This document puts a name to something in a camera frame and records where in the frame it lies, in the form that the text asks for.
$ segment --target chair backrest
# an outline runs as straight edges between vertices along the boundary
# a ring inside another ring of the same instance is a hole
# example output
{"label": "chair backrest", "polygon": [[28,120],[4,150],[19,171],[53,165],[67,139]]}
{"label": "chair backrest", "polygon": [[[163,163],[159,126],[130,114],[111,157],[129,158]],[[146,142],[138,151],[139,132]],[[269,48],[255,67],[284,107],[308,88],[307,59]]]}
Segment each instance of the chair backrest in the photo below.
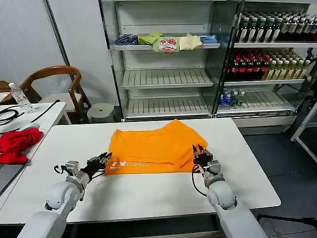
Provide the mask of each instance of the chair backrest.
{"label": "chair backrest", "polygon": [[40,69],[39,71],[36,71],[32,73],[27,79],[26,82],[29,83],[29,85],[32,84],[32,82],[39,78],[46,78],[48,76],[56,75],[56,74],[70,74],[75,76],[75,80],[81,79],[81,74],[78,69],[72,67],[72,66],[52,66]]}

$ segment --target shelf rack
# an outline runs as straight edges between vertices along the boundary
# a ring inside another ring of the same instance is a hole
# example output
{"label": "shelf rack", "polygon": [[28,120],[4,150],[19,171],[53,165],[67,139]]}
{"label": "shelf rack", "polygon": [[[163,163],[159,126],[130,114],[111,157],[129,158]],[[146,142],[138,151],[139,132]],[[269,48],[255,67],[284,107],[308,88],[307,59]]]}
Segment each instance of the shelf rack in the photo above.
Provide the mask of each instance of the shelf rack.
{"label": "shelf rack", "polygon": [[217,115],[294,112],[295,108],[282,96],[274,92],[246,92],[240,107],[220,106]]}
{"label": "shelf rack", "polygon": [[[196,49],[216,49],[219,47],[220,47],[220,43],[202,44],[200,47],[198,47]],[[153,50],[153,45],[127,45],[127,46],[114,45],[114,49],[116,51]]]}
{"label": "shelf rack", "polygon": [[127,70],[121,88],[188,88],[211,87],[213,82],[203,69],[183,70]]}
{"label": "shelf rack", "polygon": [[269,84],[295,84],[303,83],[305,79],[281,79],[281,80],[254,80],[225,82],[225,86],[269,85]]}
{"label": "shelf rack", "polygon": [[[228,43],[222,43],[222,47],[227,47]],[[268,42],[268,43],[234,43],[234,48],[314,48],[315,42]]]}
{"label": "shelf rack", "polygon": [[209,116],[201,97],[130,99],[127,119],[181,116]]}

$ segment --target wooden chair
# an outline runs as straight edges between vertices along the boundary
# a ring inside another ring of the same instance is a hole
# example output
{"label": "wooden chair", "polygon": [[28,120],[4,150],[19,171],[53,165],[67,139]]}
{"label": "wooden chair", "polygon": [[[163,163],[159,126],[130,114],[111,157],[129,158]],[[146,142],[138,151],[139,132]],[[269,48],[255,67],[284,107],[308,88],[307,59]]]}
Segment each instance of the wooden chair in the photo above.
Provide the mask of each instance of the wooden chair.
{"label": "wooden chair", "polygon": [[[57,93],[51,94],[42,98],[35,89],[31,86],[34,80],[45,78],[57,74],[71,74],[74,75],[74,80],[72,81],[70,87],[68,88],[68,93]],[[43,68],[35,73],[32,73],[22,84],[21,89],[23,91],[30,91],[40,103],[53,103],[55,100],[60,99],[61,102],[66,103],[66,112],[68,114],[78,114],[83,119],[87,119],[87,116],[83,110],[83,103],[86,103],[88,107],[91,107],[84,90],[80,86],[79,82],[81,79],[81,74],[78,69],[71,66],[53,66]]]}

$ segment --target black cable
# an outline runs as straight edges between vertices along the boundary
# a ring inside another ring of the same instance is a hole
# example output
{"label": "black cable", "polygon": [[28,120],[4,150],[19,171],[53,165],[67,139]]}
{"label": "black cable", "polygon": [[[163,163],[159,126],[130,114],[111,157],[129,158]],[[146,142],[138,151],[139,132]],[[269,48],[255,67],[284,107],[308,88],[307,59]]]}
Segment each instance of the black cable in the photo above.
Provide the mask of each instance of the black cable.
{"label": "black cable", "polygon": [[[36,117],[34,120],[32,120],[30,123],[32,123],[32,122],[35,122],[37,119],[39,119],[41,116],[43,116],[49,109],[51,109],[52,108],[52,106],[54,106],[56,103],[58,103],[58,102],[60,102],[60,100],[59,99],[57,99],[55,102],[53,102],[43,113],[41,113],[38,117]],[[9,107],[9,108],[6,108],[6,109],[3,109],[3,110],[1,110],[0,111],[0,114],[1,114],[1,112],[3,112],[3,111],[5,111],[5,110],[7,110],[5,113],[7,113],[7,112],[11,112],[11,111],[15,111],[16,113],[19,113],[17,110],[15,110],[15,109],[10,109],[10,108],[13,108],[13,107],[18,107],[19,105],[15,105],[15,106],[12,106],[12,107]],[[5,123],[3,123],[3,124],[0,124],[0,125],[5,125],[5,124],[8,124],[8,123],[10,123],[11,121],[13,121],[14,119],[17,119],[19,116],[21,116],[21,115],[23,115],[24,113],[21,113],[21,114],[19,114],[18,116],[16,116],[15,118],[13,118],[13,119],[11,119],[11,117],[13,117],[13,116],[10,116],[10,117],[8,117],[8,118],[6,118],[6,119],[2,119],[2,120],[9,120],[9,121],[7,121],[7,122],[5,122]],[[17,129],[14,129],[14,130],[10,130],[10,131],[6,131],[6,132],[0,132],[0,135],[1,134],[5,134],[5,133],[8,133],[8,132],[12,132],[12,131],[16,131],[16,130],[19,130],[20,129],[20,127],[19,128],[17,128]]]}
{"label": "black cable", "polygon": [[196,168],[199,168],[199,166],[198,166],[198,165],[194,165],[194,166],[193,166],[193,169],[192,169],[192,181],[193,181],[193,186],[194,186],[194,188],[196,189],[196,191],[197,191],[198,193],[200,193],[201,195],[207,197],[207,194],[201,192],[201,191],[196,187],[196,184],[195,184],[195,181],[194,181],[194,171],[195,171]]}
{"label": "black cable", "polygon": [[11,109],[11,108],[18,107],[18,106],[19,105],[14,105],[14,106],[5,108],[5,109],[0,111],[0,115],[6,114],[6,113],[14,113],[14,115],[11,115],[11,116],[4,118],[4,119],[0,119],[0,121],[5,121],[4,123],[2,123],[0,125],[6,125],[6,124],[12,122],[13,120],[17,119],[19,116],[24,114],[24,112],[19,114],[19,112],[16,109]]}

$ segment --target patterned cloth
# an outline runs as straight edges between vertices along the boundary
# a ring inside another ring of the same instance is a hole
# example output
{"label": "patterned cloth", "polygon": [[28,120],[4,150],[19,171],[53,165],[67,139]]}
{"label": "patterned cloth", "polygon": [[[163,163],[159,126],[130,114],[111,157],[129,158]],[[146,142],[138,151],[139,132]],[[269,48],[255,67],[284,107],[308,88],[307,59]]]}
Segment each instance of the patterned cloth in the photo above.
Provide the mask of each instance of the patterned cloth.
{"label": "patterned cloth", "polygon": [[119,36],[115,41],[114,44],[118,46],[126,46],[126,45],[137,45],[139,43],[137,35],[123,35]]}

